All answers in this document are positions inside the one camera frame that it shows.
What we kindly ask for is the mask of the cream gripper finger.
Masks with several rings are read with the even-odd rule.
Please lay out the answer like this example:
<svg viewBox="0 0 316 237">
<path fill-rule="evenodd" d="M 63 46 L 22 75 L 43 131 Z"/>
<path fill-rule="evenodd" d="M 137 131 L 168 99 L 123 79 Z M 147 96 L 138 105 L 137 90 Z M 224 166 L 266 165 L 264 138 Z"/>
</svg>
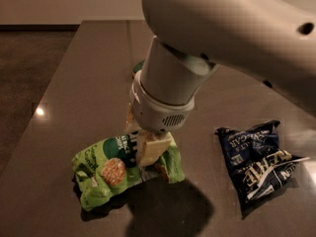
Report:
<svg viewBox="0 0 316 237">
<path fill-rule="evenodd" d="M 125 119 L 125 132 L 126 133 L 132 133 L 137 130 L 141 130 L 141 127 L 139 126 L 138 122 L 136 121 L 133 113 L 131 104 L 127 105 L 127 111 L 126 111 L 126 119 Z"/>
<path fill-rule="evenodd" d="M 167 150 L 172 141 L 170 132 L 154 134 L 141 130 L 137 135 L 136 164 L 138 167 L 146 167 L 154 164 Z"/>
</svg>

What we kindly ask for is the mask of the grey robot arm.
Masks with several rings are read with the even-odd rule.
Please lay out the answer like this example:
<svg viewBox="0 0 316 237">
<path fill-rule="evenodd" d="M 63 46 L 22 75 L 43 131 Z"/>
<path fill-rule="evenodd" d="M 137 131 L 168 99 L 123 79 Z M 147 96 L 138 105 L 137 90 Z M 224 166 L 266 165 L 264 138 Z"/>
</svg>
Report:
<svg viewBox="0 0 316 237">
<path fill-rule="evenodd" d="M 136 163 L 154 164 L 221 65 L 258 80 L 309 114 L 316 107 L 315 17 L 280 0 L 142 0 L 154 37 L 129 92 Z"/>
</svg>

